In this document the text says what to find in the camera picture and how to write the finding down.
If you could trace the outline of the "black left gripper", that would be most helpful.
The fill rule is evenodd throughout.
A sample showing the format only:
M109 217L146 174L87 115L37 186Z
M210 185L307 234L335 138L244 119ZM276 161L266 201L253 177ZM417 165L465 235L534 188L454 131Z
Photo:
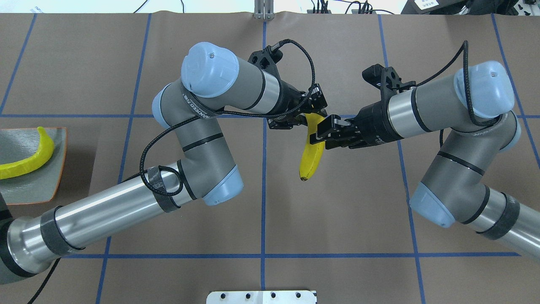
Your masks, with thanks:
M318 83L312 85L308 92L297 90L293 85L282 81L282 94L276 104L276 108L270 112L270 116L277 117L268 119L269 129L292 129L297 125L307 126L305 117L319 115L323 118L328 116L327 102Z

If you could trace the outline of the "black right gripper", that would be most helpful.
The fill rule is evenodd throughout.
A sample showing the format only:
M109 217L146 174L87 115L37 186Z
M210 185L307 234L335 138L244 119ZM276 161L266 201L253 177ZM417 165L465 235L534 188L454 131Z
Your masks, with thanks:
M401 140L390 123L388 104L382 101L363 107L352 119L329 115L309 135L309 144L325 142L326 149L358 149Z

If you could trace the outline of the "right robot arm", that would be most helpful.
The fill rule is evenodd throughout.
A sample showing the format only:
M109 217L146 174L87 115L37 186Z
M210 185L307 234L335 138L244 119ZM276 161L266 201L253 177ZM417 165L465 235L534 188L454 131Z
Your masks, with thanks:
M451 129L409 200L411 209L442 228L461 223L538 260L539 212L481 183L494 157L521 136L510 79L494 60L470 67L469 111L463 73L403 83L392 67L373 65L362 76L380 90L381 100L352 119L330 115L309 131L308 143L357 149Z

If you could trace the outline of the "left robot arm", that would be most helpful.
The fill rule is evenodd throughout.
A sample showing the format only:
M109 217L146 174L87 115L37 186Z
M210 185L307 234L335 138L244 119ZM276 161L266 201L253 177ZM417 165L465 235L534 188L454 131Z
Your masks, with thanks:
M41 216L13 218L1 200L1 283L46 271L53 261L197 199L212 206L243 190L221 115L271 119L279 129L324 113L312 58L285 39L248 60L210 42L190 48L181 77L154 98L164 128L143 150L139 171L112 188Z

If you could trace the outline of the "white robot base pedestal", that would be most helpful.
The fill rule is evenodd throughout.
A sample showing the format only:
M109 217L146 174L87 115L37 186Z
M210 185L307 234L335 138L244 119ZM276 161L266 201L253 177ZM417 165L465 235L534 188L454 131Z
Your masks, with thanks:
M316 291L310 290L242 290L214 291L207 304L317 304Z

